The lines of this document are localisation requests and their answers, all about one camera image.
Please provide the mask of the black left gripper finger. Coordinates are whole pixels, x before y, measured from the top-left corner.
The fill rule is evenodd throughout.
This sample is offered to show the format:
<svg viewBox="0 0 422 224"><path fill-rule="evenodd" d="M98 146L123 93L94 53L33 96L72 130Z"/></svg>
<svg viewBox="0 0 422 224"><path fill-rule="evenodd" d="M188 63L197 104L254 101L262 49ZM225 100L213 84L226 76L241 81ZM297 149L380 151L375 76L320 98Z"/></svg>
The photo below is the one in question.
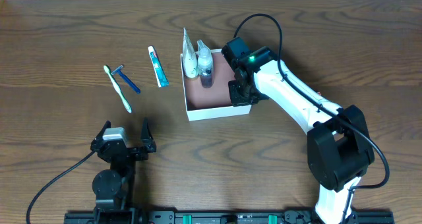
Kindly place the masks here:
<svg viewBox="0 0 422 224"><path fill-rule="evenodd" d="M148 119L145 117L142 122L140 140L146 147L154 147L154 139L148 126Z"/></svg>
<svg viewBox="0 0 422 224"><path fill-rule="evenodd" d="M98 135L96 136L97 139L102 139L105 131L111 127L111 122L106 121L102 129L99 131Z"/></svg>

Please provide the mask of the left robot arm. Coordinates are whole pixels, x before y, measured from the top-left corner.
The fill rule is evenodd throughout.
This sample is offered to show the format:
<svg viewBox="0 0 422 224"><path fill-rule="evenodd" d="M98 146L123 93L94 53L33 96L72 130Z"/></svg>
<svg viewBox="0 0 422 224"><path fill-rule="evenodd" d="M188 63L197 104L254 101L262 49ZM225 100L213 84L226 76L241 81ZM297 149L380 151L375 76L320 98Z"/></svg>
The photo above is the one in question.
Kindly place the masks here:
<svg viewBox="0 0 422 224"><path fill-rule="evenodd" d="M156 152L156 143L148 126L148 119L142 122L141 146L127 147L127 135L123 127L111 126L107 121L93 139L90 149L110 164L109 169L99 172L92 181L96 195L94 224L104 223L147 223L143 211L132 207L135 183L135 165L148 159L148 154Z"/></svg>

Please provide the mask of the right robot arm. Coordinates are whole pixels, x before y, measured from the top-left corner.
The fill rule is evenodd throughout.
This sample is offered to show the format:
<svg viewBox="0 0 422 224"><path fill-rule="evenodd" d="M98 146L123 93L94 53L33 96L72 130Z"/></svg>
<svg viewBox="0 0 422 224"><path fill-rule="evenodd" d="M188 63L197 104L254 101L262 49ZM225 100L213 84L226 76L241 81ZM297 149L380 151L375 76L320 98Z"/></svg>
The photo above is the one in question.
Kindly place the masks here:
<svg viewBox="0 0 422 224"><path fill-rule="evenodd" d="M252 51L237 38L223 47L222 55L235 74L229 82L234 106L272 99L307 135L307 163L320 185L316 220L349 221L354 192L375 160L363 112L322 97L268 47Z"/></svg>

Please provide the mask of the green white toothbrush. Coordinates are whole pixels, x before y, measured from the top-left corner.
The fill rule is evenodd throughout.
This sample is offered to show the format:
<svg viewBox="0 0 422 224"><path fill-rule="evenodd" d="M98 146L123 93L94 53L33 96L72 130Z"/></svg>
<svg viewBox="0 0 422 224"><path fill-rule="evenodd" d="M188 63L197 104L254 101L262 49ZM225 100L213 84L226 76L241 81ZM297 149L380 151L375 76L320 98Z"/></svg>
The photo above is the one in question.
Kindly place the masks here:
<svg viewBox="0 0 422 224"><path fill-rule="evenodd" d="M104 68L105 73L108 75L109 79L111 80L113 88L117 92L117 94L119 95L125 109L127 110L128 113L132 113L132 108L131 108L129 102L127 101L127 99L125 98L125 96L123 95L121 88L118 85L117 81L114 79L113 75L111 74L110 68L107 65L104 65L103 68Z"/></svg>

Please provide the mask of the white lotion tube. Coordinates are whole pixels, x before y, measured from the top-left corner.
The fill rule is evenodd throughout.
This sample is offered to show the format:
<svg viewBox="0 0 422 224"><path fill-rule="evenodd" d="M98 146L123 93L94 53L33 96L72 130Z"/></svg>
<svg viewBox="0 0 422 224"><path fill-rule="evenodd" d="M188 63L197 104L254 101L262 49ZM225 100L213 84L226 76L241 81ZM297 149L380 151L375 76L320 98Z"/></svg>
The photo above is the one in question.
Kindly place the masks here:
<svg viewBox="0 0 422 224"><path fill-rule="evenodd" d="M198 76L198 61L187 30L183 29L183 68L187 78L196 79Z"/></svg>

